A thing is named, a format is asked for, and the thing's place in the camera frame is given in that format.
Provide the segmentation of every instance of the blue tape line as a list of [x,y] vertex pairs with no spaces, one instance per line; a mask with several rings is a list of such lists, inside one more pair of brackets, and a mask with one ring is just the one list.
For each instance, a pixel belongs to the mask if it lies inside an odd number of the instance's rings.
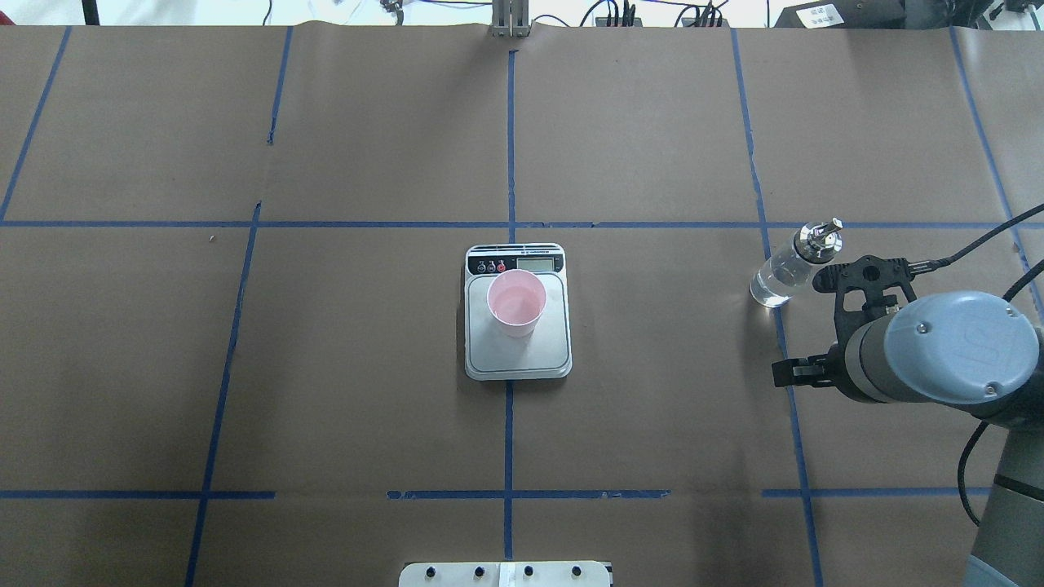
[[382,221],[382,220],[265,220],[263,229],[503,229],[508,222]]
[[[746,136],[746,150],[751,163],[751,180],[754,182],[754,193],[758,208],[758,219],[761,222],[761,248],[765,259],[772,256],[772,246],[768,241],[768,224],[765,218],[765,203],[761,191],[761,180],[758,178],[758,169],[754,163],[754,131],[751,127],[751,112],[746,101],[746,86],[743,84],[743,66],[739,53],[739,36],[735,28],[730,29],[732,34],[733,60],[736,64],[736,84],[739,86],[739,103],[743,115],[743,131]],[[773,310],[776,318],[776,337],[780,352],[787,356],[786,334],[783,330],[783,316],[779,308]],[[816,587],[823,587],[823,568],[820,564],[820,545],[815,535],[815,518],[812,515],[812,497],[808,485],[808,470],[805,466],[805,450],[801,441],[801,423],[798,418],[798,403],[793,396],[793,388],[787,388],[787,397],[790,401],[790,433],[793,437],[793,452],[798,461],[798,478],[801,483],[802,506],[805,510],[805,531],[808,536],[808,549],[812,558],[812,577]]]
[[275,491],[93,491],[93,490],[6,490],[0,499],[275,499]]
[[507,52],[507,242],[515,242],[515,53],[517,52],[518,49]]
[[662,499],[670,495],[669,489],[537,489],[503,492],[500,490],[433,490],[433,491],[389,491],[387,498],[393,501],[410,499]]
[[10,173],[10,181],[7,182],[7,191],[4,193],[3,203],[0,204],[0,220],[7,215],[7,207],[10,206],[10,198],[15,195],[15,186],[18,185],[18,177],[22,173],[22,165],[25,164],[25,157],[29,154],[29,145],[32,144],[32,136],[37,133],[37,124],[40,123],[40,115],[44,113],[44,105],[47,103],[47,96],[51,93],[51,86],[54,85],[54,76],[58,73],[58,66],[62,64],[62,56],[65,55],[66,46],[69,44],[69,34],[72,27],[67,26],[62,34],[62,43],[58,45],[58,52],[54,55],[54,63],[51,64],[51,73],[44,84],[44,91],[40,94],[40,101],[37,102],[37,111],[32,113],[32,121],[29,122],[29,130],[25,133],[25,140],[22,141],[22,150],[18,154],[18,161],[15,162],[15,170]]
[[[989,487],[969,487],[969,495],[990,495]],[[954,487],[874,487],[844,489],[813,489],[812,497],[952,497]],[[766,489],[761,496],[769,499],[801,497],[798,489]]]
[[[953,45],[953,57],[957,63],[957,72],[960,74],[960,86],[965,90],[965,98],[968,100],[968,108],[972,113],[972,121],[975,123],[975,132],[978,134],[979,142],[982,144],[982,152],[986,154],[987,164],[990,166],[990,174],[993,177],[994,186],[997,188],[997,195],[1000,197],[1000,206],[1004,209],[1004,215],[1007,219],[1011,219],[1014,214],[1012,214],[1012,205],[1007,199],[1007,192],[1004,190],[1004,183],[1000,180],[1000,171],[997,170],[997,162],[993,157],[993,149],[990,147],[990,141],[987,139],[986,130],[982,127],[982,120],[979,118],[978,107],[975,104],[975,96],[972,94],[971,85],[968,83],[968,72],[965,70],[965,58],[960,52],[960,43],[957,41],[957,29],[950,27],[950,43]],[[1012,236],[1015,239],[1015,245],[1019,249],[1019,261],[1022,263],[1022,271],[1029,271],[1029,261],[1026,259],[1026,250],[1022,245],[1022,239],[1019,237],[1019,231],[1013,230]],[[1037,309],[1037,318],[1044,322],[1044,304],[1041,302],[1040,290],[1037,287],[1037,283],[1029,282],[1029,292],[1034,298],[1034,305]]]
[[512,497],[515,492],[515,381],[504,382],[504,560],[515,558]]
[[663,499],[669,489],[603,489],[603,490],[523,490],[513,493],[515,499]]
[[286,78],[286,62],[290,58],[290,40],[293,39],[293,27],[286,27],[286,40],[283,41],[283,63],[279,66],[279,81],[276,83],[276,99],[271,102],[271,126],[268,128],[268,144],[276,140],[276,119],[279,118],[279,103],[283,98],[283,80]]
[[[254,260],[254,243],[257,241],[258,222],[261,218],[261,203],[254,207],[254,217],[251,220],[251,235],[246,240],[246,255],[243,257],[243,269],[239,276],[239,291],[236,294],[236,307],[232,315],[232,330],[229,334],[229,348],[224,353],[224,370],[221,373],[221,390],[217,396],[217,408],[214,410],[214,428],[210,436],[210,449],[207,452],[207,468],[204,470],[203,491],[210,492],[211,480],[214,477],[214,463],[217,461],[217,446],[221,437],[221,421],[224,418],[224,405],[229,397],[229,383],[232,380],[232,357],[239,341],[239,321],[243,314],[243,294],[246,291],[246,279],[251,274],[251,262]],[[199,500],[196,512],[196,525],[192,534],[192,549],[189,554],[189,566],[185,572],[185,587],[191,587],[195,581],[196,560],[199,557],[199,545],[203,542],[203,529],[207,520],[207,501]]]
[[556,221],[549,222],[515,222],[519,228],[526,229],[757,229],[761,222],[742,221]]
[[[262,220],[262,229],[505,229],[511,222],[502,221],[443,221],[443,220]],[[522,221],[521,229],[797,229],[804,222],[770,221]],[[7,228],[236,228],[254,226],[247,220],[2,220]],[[996,222],[845,222],[852,229],[875,230],[989,230]],[[1044,222],[1022,222],[1019,230],[1041,230]]]
[[497,490],[490,491],[389,491],[387,498],[392,500],[409,499],[503,499],[504,492]]
[[195,567],[199,562],[199,544],[203,543],[203,526],[207,519],[207,503],[206,498],[199,500],[199,506],[196,508],[196,523],[195,530],[192,532],[192,550],[189,553],[189,566],[185,571],[185,587],[192,587],[195,583]]
[[4,220],[0,226],[10,228],[250,228],[242,220]]
[[743,65],[739,57],[739,36],[736,29],[730,29],[732,34],[732,56],[736,65],[736,84],[739,86],[739,109],[743,115],[743,135],[746,138],[746,155],[751,165],[751,181],[754,183],[755,204],[758,208],[758,222],[761,229],[761,248],[764,250],[765,258],[772,256],[772,249],[768,244],[768,228],[765,219],[765,203],[761,194],[761,179],[758,177],[758,168],[754,163],[754,131],[751,127],[751,111],[746,103],[746,85],[743,83]]

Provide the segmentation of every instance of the white sticker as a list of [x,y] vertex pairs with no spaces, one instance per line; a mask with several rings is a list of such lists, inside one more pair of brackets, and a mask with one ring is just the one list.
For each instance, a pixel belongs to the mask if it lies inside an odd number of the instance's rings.
[[833,4],[804,8],[797,10],[797,13],[798,18],[801,19],[801,24],[805,25],[805,28],[823,28],[824,26],[845,24],[845,19],[841,18],[841,15]]

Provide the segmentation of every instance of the pink cup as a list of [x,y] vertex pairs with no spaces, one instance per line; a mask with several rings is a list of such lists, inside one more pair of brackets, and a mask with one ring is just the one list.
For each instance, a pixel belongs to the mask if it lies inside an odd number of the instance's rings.
[[485,303],[504,334],[520,338],[537,328],[547,305],[547,291],[539,277],[524,269],[511,269],[493,280]]

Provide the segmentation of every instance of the kitchen scale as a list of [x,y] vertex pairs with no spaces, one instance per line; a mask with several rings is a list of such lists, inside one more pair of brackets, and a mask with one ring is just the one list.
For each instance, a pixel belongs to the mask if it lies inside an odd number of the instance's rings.
[[[485,294],[499,274],[525,269],[547,291],[547,305],[531,334],[513,338],[500,330]],[[464,262],[465,371],[479,381],[555,379],[573,368],[569,333],[566,252],[554,243],[480,244]]]

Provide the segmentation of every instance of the water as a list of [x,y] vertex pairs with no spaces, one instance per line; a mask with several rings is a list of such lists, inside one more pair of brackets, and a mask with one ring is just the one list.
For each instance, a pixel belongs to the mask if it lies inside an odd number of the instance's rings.
[[790,301],[808,283],[812,265],[783,248],[761,266],[751,280],[751,296],[762,306],[778,308]]
[[497,296],[494,314],[507,324],[527,324],[540,315],[540,300],[525,287],[508,287]]

